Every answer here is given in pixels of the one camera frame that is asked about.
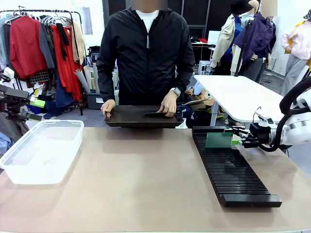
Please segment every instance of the red sweater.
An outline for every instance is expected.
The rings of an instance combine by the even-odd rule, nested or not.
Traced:
[[[21,78],[31,76],[37,71],[47,69],[40,50],[40,22],[21,17],[12,22],[10,29],[10,60]]]

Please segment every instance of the slotted rack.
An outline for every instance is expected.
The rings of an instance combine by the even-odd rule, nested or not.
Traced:
[[[219,203],[224,207],[280,207],[280,198],[269,192],[235,146],[206,148],[211,130],[221,133],[224,129],[194,128],[192,137]]]

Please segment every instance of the gray garment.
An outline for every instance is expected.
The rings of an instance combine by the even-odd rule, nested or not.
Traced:
[[[260,83],[261,76],[266,68],[267,59],[258,58],[252,61],[251,65],[244,71],[243,76],[253,80],[254,82]]]
[[[27,131],[28,126],[23,122],[8,120],[6,113],[0,113],[0,132],[17,142]]]
[[[11,14],[4,15],[0,18],[0,62],[6,67],[10,64],[10,58],[7,57],[7,51],[5,46],[5,35],[3,25],[9,18],[13,17]]]
[[[48,44],[48,35],[42,23],[40,24],[40,49],[47,62],[47,67],[49,69],[55,69],[55,64]]]
[[[286,65],[286,74],[285,80],[282,85],[282,90],[280,95],[286,96],[290,90],[295,86],[296,81],[298,79],[299,74],[301,73],[302,69],[307,64],[308,60],[301,60],[294,55],[290,54],[288,58],[288,62]]]

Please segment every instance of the red object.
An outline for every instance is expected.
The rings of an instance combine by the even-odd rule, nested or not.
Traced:
[[[81,100],[81,83],[78,77],[74,74],[77,69],[81,69],[81,65],[73,60],[71,28],[64,27],[66,36],[68,37],[70,45],[63,45],[67,53],[66,60],[63,59],[61,52],[60,33],[56,26],[51,26],[54,38],[54,47],[56,54],[57,69],[62,86],[67,92],[70,92],[74,100]]]
[[[10,29],[10,60],[21,78],[47,69],[40,49],[40,22],[24,16],[16,19]]]
[[[202,43],[207,43],[207,40],[204,38],[200,38],[199,41],[201,41]]]

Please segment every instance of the wall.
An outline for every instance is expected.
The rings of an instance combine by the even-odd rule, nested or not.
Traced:
[[[1,5],[1,10],[14,10],[18,6],[24,6],[26,9],[47,9],[47,10],[71,10],[75,7],[89,7],[91,12],[91,21],[93,35],[85,35],[86,47],[100,45],[104,33],[104,18],[103,18],[103,2],[102,0],[8,0]]]
[[[282,34],[290,27],[303,21],[305,16],[311,9],[311,0],[278,0],[278,17],[275,17],[276,24],[276,45],[272,52],[272,57],[277,57],[273,71],[285,75],[286,64],[289,55],[284,54],[281,46]]]

